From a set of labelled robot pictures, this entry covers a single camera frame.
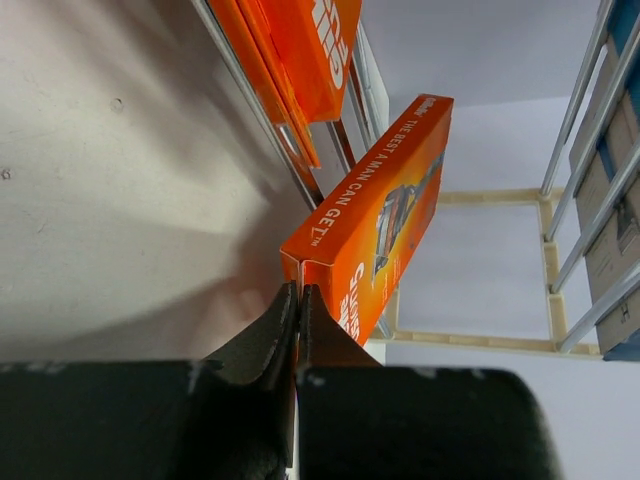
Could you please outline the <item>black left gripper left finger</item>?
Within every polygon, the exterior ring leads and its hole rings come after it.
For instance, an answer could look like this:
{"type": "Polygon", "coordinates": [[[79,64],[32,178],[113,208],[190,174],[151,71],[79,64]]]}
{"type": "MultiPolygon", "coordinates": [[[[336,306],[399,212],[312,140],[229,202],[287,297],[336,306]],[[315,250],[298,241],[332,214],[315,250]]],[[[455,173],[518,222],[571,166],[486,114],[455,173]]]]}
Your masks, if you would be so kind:
{"type": "Polygon", "coordinates": [[[282,479],[298,292],[201,359],[6,362],[5,479],[282,479]]]}

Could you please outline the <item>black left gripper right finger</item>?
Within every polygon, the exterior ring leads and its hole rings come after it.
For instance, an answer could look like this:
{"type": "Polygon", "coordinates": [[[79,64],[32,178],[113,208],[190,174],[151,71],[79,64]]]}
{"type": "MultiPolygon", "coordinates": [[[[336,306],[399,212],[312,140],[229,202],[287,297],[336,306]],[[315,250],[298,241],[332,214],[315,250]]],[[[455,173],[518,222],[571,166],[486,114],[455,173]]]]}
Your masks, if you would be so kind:
{"type": "Polygon", "coordinates": [[[300,307],[296,387],[304,479],[556,479],[560,462],[526,383],[497,369],[384,366],[331,317],[300,307]]]}

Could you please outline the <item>orange Gillette Fusion5 box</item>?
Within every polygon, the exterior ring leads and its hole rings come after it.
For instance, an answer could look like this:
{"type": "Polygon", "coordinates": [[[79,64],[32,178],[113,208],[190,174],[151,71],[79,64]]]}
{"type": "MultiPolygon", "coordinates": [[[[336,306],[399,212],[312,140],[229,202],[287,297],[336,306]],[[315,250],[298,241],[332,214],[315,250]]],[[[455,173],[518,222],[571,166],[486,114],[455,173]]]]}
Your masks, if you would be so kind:
{"type": "Polygon", "coordinates": [[[421,94],[282,244],[284,276],[319,287],[365,344],[436,211],[454,101],[421,94]]]}
{"type": "Polygon", "coordinates": [[[340,118],[360,1],[210,1],[275,126],[286,125],[301,163],[321,166],[309,126],[340,118]]]}

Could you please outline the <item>blue Harry's razor box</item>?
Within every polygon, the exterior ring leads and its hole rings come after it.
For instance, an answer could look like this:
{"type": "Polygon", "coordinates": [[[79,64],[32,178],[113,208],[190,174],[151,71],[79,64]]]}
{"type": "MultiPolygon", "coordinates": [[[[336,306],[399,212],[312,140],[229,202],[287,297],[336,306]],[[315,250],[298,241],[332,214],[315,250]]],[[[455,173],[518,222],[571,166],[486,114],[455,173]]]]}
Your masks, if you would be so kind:
{"type": "MultiPolygon", "coordinates": [[[[569,154],[570,165],[578,166],[588,134],[596,119],[614,70],[639,16],[637,1],[615,1],[607,34],[606,55],[600,67],[586,113],[569,154]]],[[[639,174],[631,174],[617,196],[614,180],[632,160],[639,147],[639,60],[629,66],[616,104],[604,121],[593,153],[576,188],[579,225],[586,229],[606,200],[611,206],[603,216],[602,228],[585,252],[591,299],[596,302],[639,260],[639,174]]],[[[596,325],[599,348],[606,361],[639,360],[639,290],[625,294],[620,303],[596,325]]]]}

